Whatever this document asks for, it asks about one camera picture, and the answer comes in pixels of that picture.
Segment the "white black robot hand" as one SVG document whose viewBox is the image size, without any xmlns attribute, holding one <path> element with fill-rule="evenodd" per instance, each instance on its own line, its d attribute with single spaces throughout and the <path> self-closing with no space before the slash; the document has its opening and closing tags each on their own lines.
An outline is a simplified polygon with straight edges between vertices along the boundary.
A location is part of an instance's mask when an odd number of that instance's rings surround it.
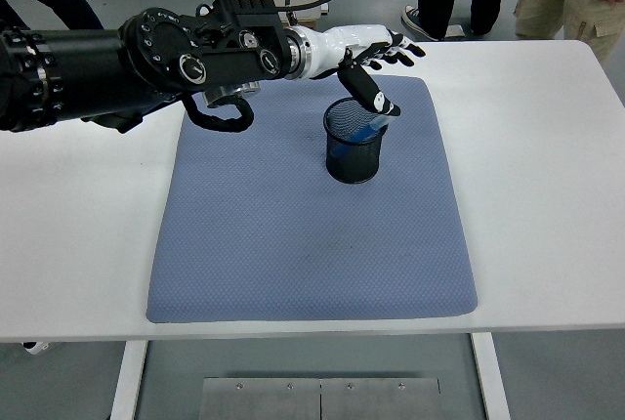
<svg viewBox="0 0 625 420">
<path fill-rule="evenodd" d="M 365 70 L 383 63 L 413 66 L 425 52 L 401 33 L 380 24 L 337 26 L 324 32 L 305 31 L 302 79 L 335 74 L 344 88 L 367 111 L 398 117 L 400 108 L 382 92 Z"/>
</svg>

